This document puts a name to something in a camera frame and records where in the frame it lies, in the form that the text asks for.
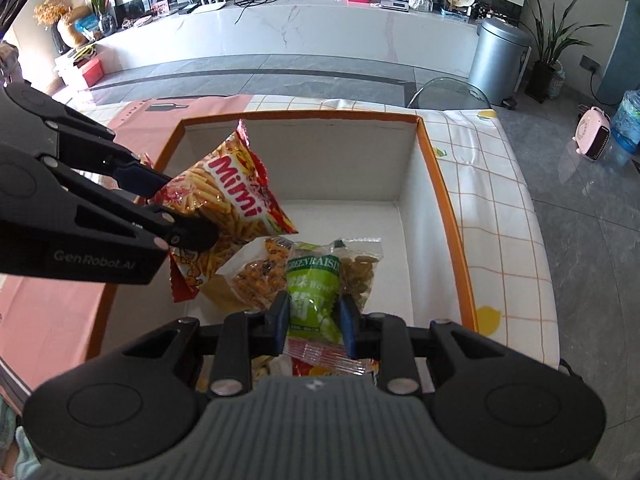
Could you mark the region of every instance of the gray tile floor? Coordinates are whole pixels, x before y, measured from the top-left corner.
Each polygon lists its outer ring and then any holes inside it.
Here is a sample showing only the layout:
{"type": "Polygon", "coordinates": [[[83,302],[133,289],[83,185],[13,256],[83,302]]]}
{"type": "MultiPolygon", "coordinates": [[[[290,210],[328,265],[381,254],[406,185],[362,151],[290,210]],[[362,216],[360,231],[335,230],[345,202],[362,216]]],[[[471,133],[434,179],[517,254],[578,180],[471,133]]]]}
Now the gray tile floor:
{"type": "MultiPolygon", "coordinates": [[[[178,95],[287,94],[406,105],[444,74],[318,56],[229,56],[110,75],[97,104],[178,95]]],[[[607,431],[594,462],[609,478],[640,472],[640,174],[591,164],[572,143],[577,99],[517,96],[498,114],[534,200],[558,309],[561,354],[602,397],[607,431]]]]}

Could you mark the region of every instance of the metal screw head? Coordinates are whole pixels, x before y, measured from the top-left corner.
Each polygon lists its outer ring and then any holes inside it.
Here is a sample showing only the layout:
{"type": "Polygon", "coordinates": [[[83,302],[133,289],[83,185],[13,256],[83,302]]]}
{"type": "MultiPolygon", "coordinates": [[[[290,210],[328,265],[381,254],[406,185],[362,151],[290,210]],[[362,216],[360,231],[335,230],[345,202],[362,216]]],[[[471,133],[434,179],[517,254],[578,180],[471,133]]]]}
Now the metal screw head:
{"type": "Polygon", "coordinates": [[[162,238],[154,238],[154,243],[156,244],[156,246],[158,246],[159,249],[162,249],[163,251],[169,250],[169,244],[162,240],[162,238]]]}
{"type": "Polygon", "coordinates": [[[46,166],[49,166],[50,168],[57,168],[58,167],[58,162],[55,158],[53,158],[52,156],[46,155],[42,157],[42,161],[44,162],[44,164],[46,166]]]}
{"type": "Polygon", "coordinates": [[[220,397],[231,397],[242,390],[242,383],[235,379],[219,379],[211,385],[211,391],[220,397]]]}
{"type": "Polygon", "coordinates": [[[406,377],[400,377],[400,378],[397,378],[397,379],[391,379],[386,384],[386,389],[389,390],[391,393],[396,394],[396,395],[409,395],[409,394],[412,394],[419,387],[420,387],[420,384],[418,384],[413,379],[409,379],[409,378],[406,378],[406,377]]]}
{"type": "Polygon", "coordinates": [[[305,386],[308,390],[314,392],[322,388],[324,383],[320,379],[314,379],[313,381],[308,382],[305,386]]]}

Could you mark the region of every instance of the fried snack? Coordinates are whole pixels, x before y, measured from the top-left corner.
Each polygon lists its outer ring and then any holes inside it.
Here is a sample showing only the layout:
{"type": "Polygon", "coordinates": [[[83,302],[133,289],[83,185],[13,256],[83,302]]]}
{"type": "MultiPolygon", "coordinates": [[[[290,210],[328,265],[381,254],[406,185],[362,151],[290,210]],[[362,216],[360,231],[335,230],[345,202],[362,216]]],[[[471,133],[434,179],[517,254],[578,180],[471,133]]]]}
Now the fried snack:
{"type": "Polygon", "coordinates": [[[287,289],[286,266],[291,242],[285,238],[267,238],[267,257],[246,264],[231,278],[231,286],[240,300],[259,310],[267,310],[281,290],[287,289]]]}
{"type": "Polygon", "coordinates": [[[153,202],[185,215],[201,215],[220,229],[220,239],[209,251],[172,248],[185,282],[175,283],[177,273],[172,272],[174,301],[193,299],[251,240],[296,232],[269,190],[263,164],[249,149],[242,120],[225,142],[164,186],[153,202]]]}
{"type": "Polygon", "coordinates": [[[373,273],[379,260],[375,256],[360,255],[355,259],[340,258],[340,288],[343,294],[351,294],[362,312],[371,294],[373,273]]]}

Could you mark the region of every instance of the red snack wrapper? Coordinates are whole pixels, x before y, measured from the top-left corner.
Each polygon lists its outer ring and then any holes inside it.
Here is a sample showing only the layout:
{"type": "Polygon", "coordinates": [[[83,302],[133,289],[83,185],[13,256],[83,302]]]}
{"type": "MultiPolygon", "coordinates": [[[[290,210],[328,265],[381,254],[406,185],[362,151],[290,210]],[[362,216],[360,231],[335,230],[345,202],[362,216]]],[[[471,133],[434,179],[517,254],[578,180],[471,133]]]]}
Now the red snack wrapper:
{"type": "Polygon", "coordinates": [[[193,299],[251,240],[296,233],[269,190],[262,162],[249,149],[242,120],[225,142],[164,186],[153,202],[182,214],[204,216],[220,228],[220,239],[209,251],[172,248],[174,301],[193,299]]]}

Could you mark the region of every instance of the plastic snack packet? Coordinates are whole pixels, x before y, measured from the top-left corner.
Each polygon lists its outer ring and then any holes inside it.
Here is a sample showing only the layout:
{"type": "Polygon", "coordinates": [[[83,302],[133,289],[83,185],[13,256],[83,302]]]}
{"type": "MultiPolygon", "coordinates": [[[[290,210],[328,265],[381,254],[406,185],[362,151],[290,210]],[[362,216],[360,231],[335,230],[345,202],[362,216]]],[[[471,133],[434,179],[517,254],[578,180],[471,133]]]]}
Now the plastic snack packet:
{"type": "Polygon", "coordinates": [[[263,164],[249,149],[242,120],[225,142],[164,186],[153,202],[204,216],[220,228],[220,239],[209,251],[172,248],[174,301],[192,300],[247,242],[296,232],[269,190],[263,164]]]}
{"type": "Polygon", "coordinates": [[[308,367],[330,370],[331,375],[367,375],[378,370],[378,364],[372,359],[349,359],[344,348],[319,341],[289,337],[284,352],[294,362],[305,363],[308,367]]]}
{"type": "Polygon", "coordinates": [[[278,293],[287,289],[287,258],[292,247],[293,243],[286,238],[265,238],[260,259],[250,261],[235,274],[226,276],[227,283],[244,304],[267,310],[278,293]]]}
{"type": "Polygon", "coordinates": [[[340,329],[332,319],[335,300],[339,294],[352,294],[362,310],[380,259],[379,240],[336,240],[327,246],[296,243],[287,261],[289,335],[341,344],[340,329]]]}

